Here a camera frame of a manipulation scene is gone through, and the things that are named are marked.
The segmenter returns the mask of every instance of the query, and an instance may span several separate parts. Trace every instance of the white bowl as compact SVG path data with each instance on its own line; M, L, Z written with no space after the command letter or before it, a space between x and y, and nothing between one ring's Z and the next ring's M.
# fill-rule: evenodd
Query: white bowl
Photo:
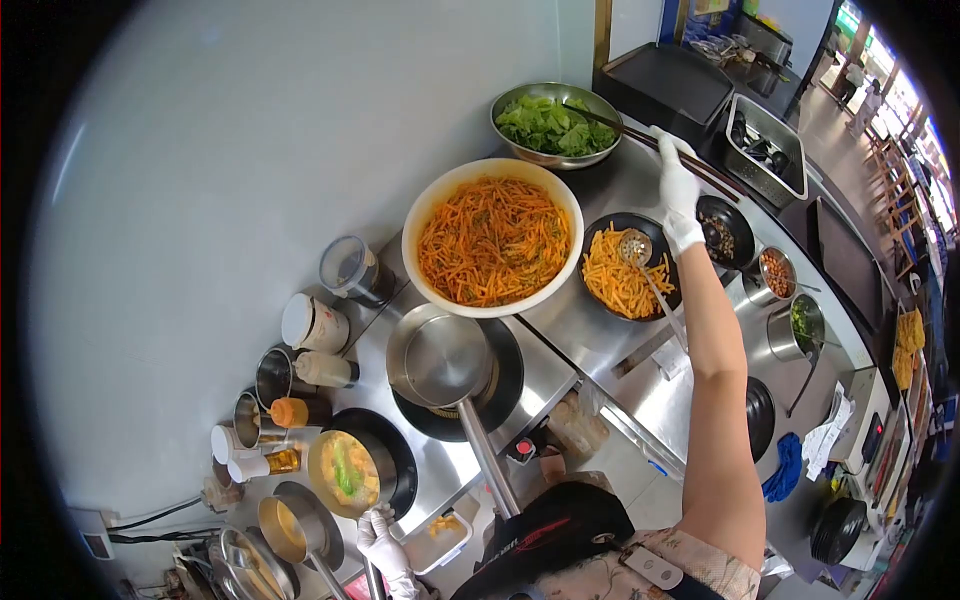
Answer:
M456 302L447 300L433 290L423 273L420 270L420 262L417 259L417 244L420 236L423 234L423 228L433 217L437 205L450 199L461 183L476 181L482 177L516 177L539 185L547 191L550 200L564 210L569 230L572 233L570 239L570 256L566 258L564 266L560 272L537 293L523 300L519 300L502 306L492 306L489 308L478 308L475 306L463 306ZM423 297L430 302L440 306L443 310L455 315L471 317L473 319L495 319L507 315L515 315L532 308L546 300L551 294L560 289L566 279L577 268L577 258L580 249L584 245L584 215L580 211L580 205L577 199L570 191L570 188L560 180L559 177L550 173L543 167L539 167L523 160L515 158L485 158L475 160L461 165L456 169L447 171L423 190L423 193L414 202L407 214L407 221L403 225L403 266L406 267L407 275Z

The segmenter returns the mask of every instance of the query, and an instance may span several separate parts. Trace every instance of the pot handle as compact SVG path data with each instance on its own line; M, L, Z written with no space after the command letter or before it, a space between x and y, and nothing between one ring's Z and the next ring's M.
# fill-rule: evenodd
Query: pot handle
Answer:
M457 410L460 413L460 423L464 426L464 433L467 434L467 440L473 448L477 463L480 464L480 470L487 479L487 485L490 486L490 492L493 495L493 503L496 504L500 515L503 520L519 515L520 506L516 502L514 489L496 462L496 454L493 453L490 438L487 437L487 431L480 422L480 416L477 415L473 402L465 398L457 403Z
M308 556L313 562L313 565L317 567L317 573L320 574L321 579L324 580L326 587L330 590L330 593L333 594L333 597L337 600L352 600L347 595L347 591L344 589L344 587L340 585L339 581L337 581L337 578L333 575L333 571L330 570L330 566L326 563L320 552L315 550Z
M387 600L387 590L383 587L383 576L366 556L363 557L363 571L367 575L367 587L370 589L371 600Z

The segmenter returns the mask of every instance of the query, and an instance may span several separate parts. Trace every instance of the spicy shredded potato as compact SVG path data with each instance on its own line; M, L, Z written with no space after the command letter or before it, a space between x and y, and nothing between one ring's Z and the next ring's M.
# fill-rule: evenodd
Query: spicy shredded potato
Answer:
M570 252L564 210L539 185L510 177L460 185L417 246L423 277L438 294L479 307L532 296Z
M613 230L613 221L609 228L593 234L590 252L584 254L584 283L613 312L627 319L643 319L662 309L643 272L620 257L623 234L624 231ZM670 283L666 252L660 257L660 264L648 267L647 273L664 295L676 289Z

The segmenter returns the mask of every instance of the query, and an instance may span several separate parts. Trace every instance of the stainless steel counter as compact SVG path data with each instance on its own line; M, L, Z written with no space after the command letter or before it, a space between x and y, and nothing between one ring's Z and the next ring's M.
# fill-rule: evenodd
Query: stainless steel counter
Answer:
M629 125L647 131L624 116ZM660 159L630 139L624 139L606 161L582 171L558 173L576 195L587 226L618 211L636 212L662 222L659 182ZM721 196L703 182L702 193ZM777 407L774 440L757 462L760 481L776 471L777 440L787 432L801 440L827 414L834 383L849 384L852 372L872 365L863 340L838 298L816 267L760 206L743 197L737 205L750 222L759 252L777 246L793 260L800 282L823 293L809 293L823 309L827 336L843 348L826 347L792 417L785 409L793 403L810 372L805 360L782 363L770 351L766 319L777 308L760 308L746 299L741 275L718 268L743 331L750 375L763 381ZM678 311L683 317L683 306ZM608 313L574 275L556 294L519 317L565 355L612 398L605 416L668 471L682 478L689 434L693 375L687 365L667 380L651 354L672 337L666 319L651 323L626 323ZM802 476L796 490L783 502L766 505L769 544L798 571L816 567L809 556L806 521L823 495L820 486Z
M407 282L399 254L399 235L380 254L391 266L401 283ZM360 380L350 390L330 390L334 412L345 408L366 408L389 420L406 440L413 452L418 471L418 487L414 505L393 527L394 535L403 540L416 533L440 515L480 479L480 467L469 444L440 442L419 432L396 406L387 382L385 350L387 339L396 322L410 309L426 300L412 285L405 285L394 300L378 314L343 300L335 304L350 319L350 344L347 358L360 365ZM501 320L514 334L523 358L523 391L519 402L506 421L490 434L493 448L501 451L507 444L522 437L537 425L577 379L577 373L516 318ZM288 445L304 450L320 433L317 428L290 430ZM247 484L247 493L228 519L234 526L246 528L256 523L256 505L270 495L281 481L294 480L310 487L306 468L284 476L258 477ZM356 550L356 523L334 517L344 537L347 557L336 576L347 582L363 569ZM320 576L303 565L296 565L300 576L303 600L326 596Z

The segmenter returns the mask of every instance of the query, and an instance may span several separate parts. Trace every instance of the green leafy vegetable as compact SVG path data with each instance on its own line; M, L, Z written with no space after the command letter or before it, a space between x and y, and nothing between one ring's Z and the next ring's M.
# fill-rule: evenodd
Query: green leafy vegetable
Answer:
M356 488L353 487L356 480L356 473L347 460L347 453L339 442L333 448L333 476L337 480L337 487L347 496L353 496Z
M588 110L583 100L567 103ZM541 96L512 101L494 122L511 141L547 155L592 155L610 148L616 140L616 133L606 125L567 110L559 100Z
M805 340L810 339L810 334L807 332L806 310L798 301L794 301L793 306L790 307L790 325L793 327L793 335L798 341L801 337Z

